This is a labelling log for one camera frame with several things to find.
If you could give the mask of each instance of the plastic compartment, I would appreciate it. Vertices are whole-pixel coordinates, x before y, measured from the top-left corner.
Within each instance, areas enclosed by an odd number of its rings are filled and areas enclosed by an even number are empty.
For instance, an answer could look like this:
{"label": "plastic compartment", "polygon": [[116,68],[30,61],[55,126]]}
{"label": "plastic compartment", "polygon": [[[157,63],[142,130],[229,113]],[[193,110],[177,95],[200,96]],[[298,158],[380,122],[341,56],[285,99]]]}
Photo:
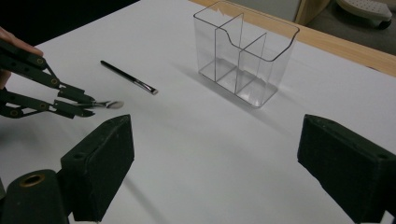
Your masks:
{"label": "plastic compartment", "polygon": [[299,28],[229,2],[194,14],[199,73],[254,107],[276,92]]}

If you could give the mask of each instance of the white table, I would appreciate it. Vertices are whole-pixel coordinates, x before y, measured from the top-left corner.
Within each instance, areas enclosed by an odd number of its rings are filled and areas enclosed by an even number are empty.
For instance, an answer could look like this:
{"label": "white table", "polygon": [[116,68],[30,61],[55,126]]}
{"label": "white table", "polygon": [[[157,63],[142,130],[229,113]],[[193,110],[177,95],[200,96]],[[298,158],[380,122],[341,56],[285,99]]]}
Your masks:
{"label": "white table", "polygon": [[[4,185],[58,171],[62,155],[99,124],[131,114],[135,162],[103,223],[352,223],[297,162],[303,117],[333,119],[396,153],[396,79],[297,43],[279,92],[253,109],[198,75],[192,15],[202,8],[142,0],[38,46],[61,81],[125,106],[86,119],[0,118]],[[7,88],[48,102],[56,95],[16,75]]]}

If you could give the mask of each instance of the finger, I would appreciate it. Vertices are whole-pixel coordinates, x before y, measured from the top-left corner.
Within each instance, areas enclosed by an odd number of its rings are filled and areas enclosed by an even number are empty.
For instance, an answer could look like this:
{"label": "finger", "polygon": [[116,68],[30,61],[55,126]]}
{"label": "finger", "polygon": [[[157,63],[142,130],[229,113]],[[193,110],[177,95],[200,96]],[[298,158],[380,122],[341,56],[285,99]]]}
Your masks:
{"label": "finger", "polygon": [[6,83],[10,76],[11,72],[0,69],[0,90],[2,90],[6,86]]}
{"label": "finger", "polygon": [[26,42],[18,39],[14,34],[8,32],[7,30],[3,29],[0,26],[0,38],[6,40],[8,43],[14,45],[15,47],[18,47],[20,49],[24,49],[26,51],[29,51],[33,54],[37,54],[39,56],[43,56],[44,53],[40,49],[37,49]]}

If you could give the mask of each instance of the robotic arm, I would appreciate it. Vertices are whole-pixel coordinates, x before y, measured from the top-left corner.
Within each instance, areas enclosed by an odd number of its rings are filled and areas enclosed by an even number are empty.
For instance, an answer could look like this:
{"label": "robotic arm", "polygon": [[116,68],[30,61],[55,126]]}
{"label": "robotic arm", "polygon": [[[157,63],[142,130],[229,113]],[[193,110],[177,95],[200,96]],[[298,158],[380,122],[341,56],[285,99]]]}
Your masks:
{"label": "robotic arm", "polygon": [[[0,69],[5,69],[29,78],[49,88],[59,90],[58,97],[78,104],[94,104],[95,100],[84,94],[84,90],[62,83],[50,69],[43,57],[19,49],[0,39]],[[64,101],[54,100],[53,104],[20,95],[6,88],[0,90],[0,115],[19,119],[40,112],[49,111],[72,119],[74,116],[90,117],[90,110]]]}

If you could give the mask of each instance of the clear plastic organizer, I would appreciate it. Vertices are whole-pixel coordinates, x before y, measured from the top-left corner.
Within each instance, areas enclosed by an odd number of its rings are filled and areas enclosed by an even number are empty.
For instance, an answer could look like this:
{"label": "clear plastic organizer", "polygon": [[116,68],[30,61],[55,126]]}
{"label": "clear plastic organizer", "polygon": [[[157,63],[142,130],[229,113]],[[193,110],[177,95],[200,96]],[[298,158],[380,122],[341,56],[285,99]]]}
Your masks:
{"label": "clear plastic organizer", "polygon": [[264,105],[277,92],[299,28],[229,2],[193,17],[199,73]]}

